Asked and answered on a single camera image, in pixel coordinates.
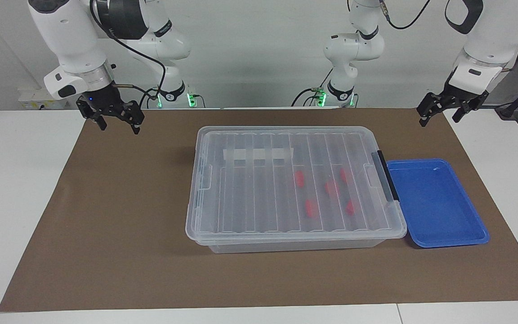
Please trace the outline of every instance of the robotic arm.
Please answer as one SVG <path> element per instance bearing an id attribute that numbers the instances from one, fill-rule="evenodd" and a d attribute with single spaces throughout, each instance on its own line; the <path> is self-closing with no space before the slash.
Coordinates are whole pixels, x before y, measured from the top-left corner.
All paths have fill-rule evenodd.
<path id="1" fill-rule="evenodd" d="M 144 114 L 136 101 L 121 100 L 112 66 L 99 48 L 88 15 L 90 5 L 108 36 L 162 62 L 166 71 L 159 94 L 166 102 L 175 103 L 185 93 L 185 84 L 171 60 L 187 57 L 191 45 L 172 28 L 158 0 L 29 0 L 33 21 L 59 59 L 59 67 L 44 78 L 50 94 L 56 99 L 81 94 L 78 109 L 101 130 L 107 127 L 103 116 L 111 116 L 129 123 L 138 134 Z M 152 68 L 156 75 L 153 82 L 158 84 L 164 68 L 134 51 L 130 53 Z"/>
<path id="2" fill-rule="evenodd" d="M 447 22 L 467 35 L 467 43 L 442 92 L 429 92 L 417 107 L 423 127 L 445 109 L 458 108 L 453 120 L 459 122 L 481 108 L 489 95 L 487 87 L 518 50 L 518 0 L 462 1 L 469 11 L 462 24 L 449 18 Z"/>
<path id="3" fill-rule="evenodd" d="M 381 16 L 379 0 L 353 0 L 349 20 L 357 31 L 329 39 L 324 53 L 333 64 L 333 72 L 325 85 L 327 105 L 347 107 L 352 104 L 357 79 L 353 61 L 370 61 L 383 53 L 385 41 L 378 25 Z"/>

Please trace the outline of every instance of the plastic lid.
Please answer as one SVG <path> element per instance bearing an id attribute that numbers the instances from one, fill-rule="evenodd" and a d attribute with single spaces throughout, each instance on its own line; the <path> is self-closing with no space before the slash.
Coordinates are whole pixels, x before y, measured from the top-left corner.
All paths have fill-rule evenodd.
<path id="1" fill-rule="evenodd" d="M 202 245 L 401 238 L 364 127 L 204 127 L 186 232 Z"/>

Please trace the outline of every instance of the brown paper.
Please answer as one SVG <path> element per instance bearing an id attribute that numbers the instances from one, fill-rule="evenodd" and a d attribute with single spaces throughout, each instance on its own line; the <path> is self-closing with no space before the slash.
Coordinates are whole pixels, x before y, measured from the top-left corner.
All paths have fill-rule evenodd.
<path id="1" fill-rule="evenodd" d="M 518 243 L 442 116 L 422 128 L 413 109 L 148 111 L 138 136 L 107 122 L 85 124 L 0 311 L 518 300 Z M 491 241 L 213 254 L 184 230 L 206 125 L 368 127 L 387 160 L 450 162 Z"/>

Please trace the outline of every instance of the blue tray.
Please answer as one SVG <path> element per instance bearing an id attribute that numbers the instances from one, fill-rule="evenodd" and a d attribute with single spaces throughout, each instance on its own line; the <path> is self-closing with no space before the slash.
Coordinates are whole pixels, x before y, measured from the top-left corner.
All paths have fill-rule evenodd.
<path id="1" fill-rule="evenodd" d="M 397 160 L 387 166 L 417 245 L 441 248 L 489 242 L 489 232 L 448 162 Z"/>

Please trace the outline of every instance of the power strip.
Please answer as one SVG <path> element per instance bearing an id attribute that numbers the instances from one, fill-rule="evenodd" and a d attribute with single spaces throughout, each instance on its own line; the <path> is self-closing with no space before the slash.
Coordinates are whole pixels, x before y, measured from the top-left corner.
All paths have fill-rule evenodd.
<path id="1" fill-rule="evenodd" d="M 55 100 L 45 89 L 20 90 L 18 99 L 21 107 L 29 110 L 68 109 L 67 99 Z"/>

